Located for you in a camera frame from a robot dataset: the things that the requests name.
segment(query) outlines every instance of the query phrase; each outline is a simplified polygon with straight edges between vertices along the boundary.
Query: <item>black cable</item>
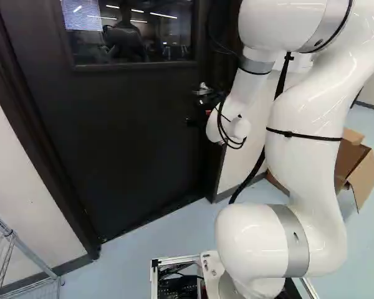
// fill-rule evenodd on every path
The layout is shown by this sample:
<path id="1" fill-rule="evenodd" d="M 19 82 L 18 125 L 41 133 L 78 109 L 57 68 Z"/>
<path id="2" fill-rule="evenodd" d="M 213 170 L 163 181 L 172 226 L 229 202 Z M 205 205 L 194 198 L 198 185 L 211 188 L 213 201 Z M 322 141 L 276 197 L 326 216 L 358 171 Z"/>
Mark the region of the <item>black cable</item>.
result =
<path id="1" fill-rule="evenodd" d="M 227 120 L 229 123 L 231 122 L 231 120 L 229 120 L 227 117 L 225 117 L 223 114 L 221 114 L 221 116 L 225 119 L 225 120 Z"/>
<path id="2" fill-rule="evenodd" d="M 279 79 L 279 83 L 277 84 L 276 95 L 274 99 L 278 98 L 279 95 L 284 92 L 285 80 L 287 78 L 289 62 L 293 60 L 294 58 L 291 56 L 291 52 L 287 52 L 287 55 L 285 55 L 284 57 L 284 65 L 282 66 L 280 79 Z"/>
<path id="3" fill-rule="evenodd" d="M 206 33 L 207 33 L 209 39 L 212 42 L 214 42 L 218 47 L 220 47 L 222 50 L 225 51 L 225 52 L 222 52 L 218 49 L 214 49 L 215 52 L 218 52 L 218 53 L 221 53 L 221 54 L 226 54 L 226 55 L 233 55 L 238 59 L 239 56 L 238 56 L 237 53 L 235 53 L 233 50 L 228 49 L 225 45 L 222 45 L 222 43 L 220 43 L 220 41 L 216 40 L 216 38 L 212 35 L 211 21 L 212 21 L 212 17 L 213 17 L 213 9 L 215 7 L 215 3 L 216 3 L 216 0 L 213 0 L 210 7 L 209 7 L 208 17 L 207 17 L 207 20 L 206 20 Z"/>
<path id="4" fill-rule="evenodd" d="M 255 178 L 257 172 L 262 167 L 262 164 L 264 162 L 264 147 L 262 149 L 261 155 L 259 156 L 259 159 L 256 161 L 254 169 L 252 169 L 251 173 L 247 176 L 247 178 L 242 182 L 241 185 L 238 186 L 237 190 L 233 193 L 233 195 L 230 198 L 229 204 L 234 204 L 236 201 L 238 195 L 248 186 L 248 184 Z"/>
<path id="5" fill-rule="evenodd" d="M 182 274 L 180 272 L 175 272 L 174 274 L 178 274 L 178 275 L 185 276 L 185 277 L 196 277 L 196 278 L 204 280 L 204 278 L 202 276 L 199 276 L 199 275 L 186 275 L 186 274 Z"/>
<path id="6" fill-rule="evenodd" d="M 342 141 L 342 137 L 336 138 L 336 137 L 322 137 L 322 136 L 314 136 L 314 135 L 305 135 L 305 134 L 298 134 L 294 133 L 291 131 L 280 131 L 272 128 L 266 128 L 267 131 L 284 135 L 286 138 L 292 138 L 292 137 L 297 137 L 297 138 L 303 138 L 303 139 L 310 139 L 310 140 L 320 140 L 320 141 Z"/>
<path id="7" fill-rule="evenodd" d="M 285 80 L 287 78 L 287 71 L 289 62 L 293 60 L 294 58 L 291 56 L 291 52 L 287 52 L 287 55 L 284 57 L 284 65 L 282 66 L 282 71 L 280 74 L 279 83 L 277 84 L 276 88 L 276 94 L 274 95 L 274 100 L 279 97 L 280 94 L 284 91 L 285 86 Z M 248 177 L 241 183 L 241 185 L 238 186 L 237 190 L 232 194 L 229 204 L 234 204 L 236 202 L 236 199 L 238 195 L 249 185 L 249 183 L 255 178 L 257 172 L 260 170 L 260 168 L 263 165 L 263 162 L 265 160 L 265 150 L 264 147 L 262 149 L 261 155 L 259 156 L 259 159 L 256 161 L 256 164 L 254 166 L 254 169 L 252 169 L 251 173 L 249 173 Z"/>
<path id="8" fill-rule="evenodd" d="M 218 130 L 219 130 L 219 134 L 220 134 L 220 137 L 222 138 L 223 142 L 230 148 L 234 149 L 234 150 L 239 150 L 241 149 L 247 138 L 245 137 L 242 142 L 237 142 L 237 141 L 234 141 L 232 140 L 228 134 L 226 133 L 226 130 L 224 129 L 223 127 L 223 124 L 222 124 L 222 121 L 221 121 L 221 116 L 223 115 L 223 105 L 224 105 L 224 102 L 226 101 L 226 97 L 224 97 L 221 101 L 220 101 L 220 105 L 219 105 L 219 110 L 218 110 L 218 115 L 217 115 L 217 124 L 218 124 Z"/>

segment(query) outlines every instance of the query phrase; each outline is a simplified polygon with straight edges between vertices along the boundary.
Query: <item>black door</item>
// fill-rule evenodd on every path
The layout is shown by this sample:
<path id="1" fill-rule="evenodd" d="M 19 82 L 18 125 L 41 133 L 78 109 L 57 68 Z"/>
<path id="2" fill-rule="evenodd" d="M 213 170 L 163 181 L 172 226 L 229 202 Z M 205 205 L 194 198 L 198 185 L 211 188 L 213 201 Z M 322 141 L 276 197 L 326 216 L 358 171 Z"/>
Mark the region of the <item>black door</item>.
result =
<path id="1" fill-rule="evenodd" d="M 103 239 L 199 196 L 198 0 L 0 0 L 37 112 Z"/>

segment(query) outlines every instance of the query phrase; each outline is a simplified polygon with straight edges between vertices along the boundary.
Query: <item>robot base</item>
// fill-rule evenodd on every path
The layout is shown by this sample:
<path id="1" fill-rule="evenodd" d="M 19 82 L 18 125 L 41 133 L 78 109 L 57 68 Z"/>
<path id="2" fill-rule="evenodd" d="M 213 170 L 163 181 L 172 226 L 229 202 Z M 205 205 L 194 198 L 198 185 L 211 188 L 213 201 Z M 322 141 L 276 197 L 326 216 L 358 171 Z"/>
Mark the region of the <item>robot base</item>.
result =
<path id="1" fill-rule="evenodd" d="M 252 290 L 243 296 L 225 271 L 217 251 L 200 255 L 208 299 L 273 299 L 282 291 L 284 278 L 265 278 L 253 282 Z"/>

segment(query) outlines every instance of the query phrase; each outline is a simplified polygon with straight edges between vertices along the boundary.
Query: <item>baseboard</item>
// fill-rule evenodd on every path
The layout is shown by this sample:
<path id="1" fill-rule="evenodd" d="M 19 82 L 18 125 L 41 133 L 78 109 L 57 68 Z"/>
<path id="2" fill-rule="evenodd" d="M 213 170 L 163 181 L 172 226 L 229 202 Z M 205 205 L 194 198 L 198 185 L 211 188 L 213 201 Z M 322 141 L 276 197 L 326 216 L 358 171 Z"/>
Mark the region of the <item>baseboard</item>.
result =
<path id="1" fill-rule="evenodd" d="M 62 265 L 54 267 L 53 271 L 58 276 L 63 276 L 66 273 L 82 268 L 83 266 L 86 266 L 92 262 L 93 260 L 86 254 L 81 257 L 78 257 L 77 259 L 70 260 L 69 262 L 66 262 L 66 263 L 63 263 Z M 19 288 L 26 287 L 27 285 L 31 285 L 35 282 L 39 282 L 47 277 L 48 275 L 46 273 L 41 272 L 41 273 L 32 275 L 30 277 L 18 280 L 17 282 L 13 282 L 13 283 L 10 283 L 9 285 L 3 286 L 0 294 L 5 294 L 5 293 L 8 293 L 14 290 L 18 290 Z"/>
<path id="2" fill-rule="evenodd" d="M 261 173 L 261 174 L 258 174 L 253 180 L 252 182 L 249 183 L 248 186 L 251 186 L 259 181 L 261 181 L 262 179 L 264 179 L 266 177 L 266 171 Z M 213 203 L 216 204 L 218 203 L 219 201 L 222 201 L 222 200 L 225 200 L 226 198 L 232 196 L 232 194 L 235 192 L 235 190 L 237 190 L 238 186 L 235 186 L 235 187 L 232 187 L 230 189 L 227 189 L 225 191 L 223 191 L 222 193 L 219 193 L 218 195 L 216 195 Z"/>
<path id="3" fill-rule="evenodd" d="M 374 105 L 368 104 L 368 103 L 365 103 L 365 102 L 356 101 L 356 105 L 363 106 L 363 107 L 374 110 Z"/>

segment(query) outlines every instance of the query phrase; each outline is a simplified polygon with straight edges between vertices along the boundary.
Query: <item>box flap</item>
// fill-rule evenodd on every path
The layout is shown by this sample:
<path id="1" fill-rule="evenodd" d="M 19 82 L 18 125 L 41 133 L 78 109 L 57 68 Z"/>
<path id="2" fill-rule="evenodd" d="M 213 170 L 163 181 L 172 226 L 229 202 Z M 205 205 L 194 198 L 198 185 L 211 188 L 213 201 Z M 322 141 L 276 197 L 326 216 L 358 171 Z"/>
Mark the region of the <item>box flap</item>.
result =
<path id="1" fill-rule="evenodd" d="M 374 188 L 374 151 L 370 150 L 347 180 L 352 186 L 359 211 Z"/>
<path id="2" fill-rule="evenodd" d="M 364 145 L 353 145 L 347 140 L 341 141 L 334 171 L 334 184 L 337 193 L 346 184 L 349 174 L 362 162 L 370 150 Z"/>
<path id="3" fill-rule="evenodd" d="M 348 128 L 343 129 L 343 138 L 353 145 L 359 145 L 364 140 L 364 135 Z"/>

